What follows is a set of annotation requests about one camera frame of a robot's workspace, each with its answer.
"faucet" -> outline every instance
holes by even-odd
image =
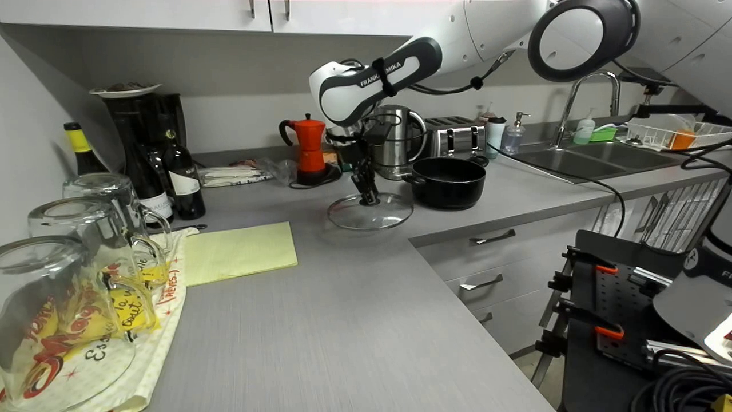
[[[564,119],[558,122],[558,129],[557,129],[557,142],[555,142],[555,148],[562,148],[564,140],[568,137],[568,119],[570,119],[574,98],[578,98],[578,95],[579,95],[579,87],[582,87],[588,78],[596,78],[596,77],[605,77],[605,78],[610,78],[610,80],[614,82],[612,118],[618,118],[618,113],[621,113],[621,80],[618,80],[618,77],[615,77],[614,72],[590,73],[590,77],[582,78],[582,80],[578,80],[578,82],[573,86],[570,102],[568,102],[565,113],[564,113]]]

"drawer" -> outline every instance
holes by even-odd
[[[483,246],[464,238],[420,252],[467,305],[501,305],[547,288],[555,272],[564,269],[562,255],[594,217],[596,212],[584,212],[486,233]],[[461,292],[461,285],[488,287]]]
[[[483,325],[497,340],[497,343],[516,356],[519,350],[533,349],[543,338],[541,318],[547,310],[551,292],[536,292],[519,296],[511,303],[497,307],[486,307],[476,318],[486,318]]]

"drawer handle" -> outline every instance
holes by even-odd
[[[504,281],[504,276],[497,276],[495,280],[479,281],[479,285],[467,280],[467,281],[461,285],[457,296],[463,297],[464,294],[472,294],[472,292],[479,292],[479,288],[489,288],[489,287],[497,287],[501,281]]]
[[[489,323],[489,322],[495,322],[495,314],[493,314],[493,311],[488,311],[483,318],[479,318],[480,325],[486,325],[486,323]]]
[[[501,241],[513,238],[513,237],[517,237],[517,231],[508,229],[508,231],[504,231],[504,233],[500,233],[495,238],[469,238],[469,246],[472,248],[483,248],[483,246],[489,246],[489,243],[501,243]]]
[[[647,202],[647,207],[646,207],[643,216],[642,216],[642,225],[637,227],[637,233],[647,231],[647,227],[651,227],[653,217],[658,216],[658,208],[659,208],[659,199],[658,199],[658,197],[653,197],[653,199]]]

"dish rack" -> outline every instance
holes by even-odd
[[[632,119],[628,129],[630,129],[630,137],[638,137],[643,148],[655,151],[672,150],[672,140],[682,130],[693,134],[691,148],[709,148],[717,142],[732,140],[732,127],[707,125],[686,116]]]

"kitchen sink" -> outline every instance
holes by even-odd
[[[618,165],[610,165],[610,162],[603,162],[574,151],[565,151],[565,150],[525,151],[525,154],[516,154],[516,158],[570,181],[612,178],[612,176],[628,174],[628,170]]]
[[[570,148],[568,151],[598,158],[603,162],[618,165],[632,172],[672,168],[684,160],[677,157],[666,157],[653,150],[630,148],[630,144],[588,144],[588,148]]]
[[[516,154],[517,160],[529,162],[549,174],[586,181],[642,174],[651,170],[680,165],[682,158],[658,154],[630,144],[588,144],[568,150],[533,150]]]

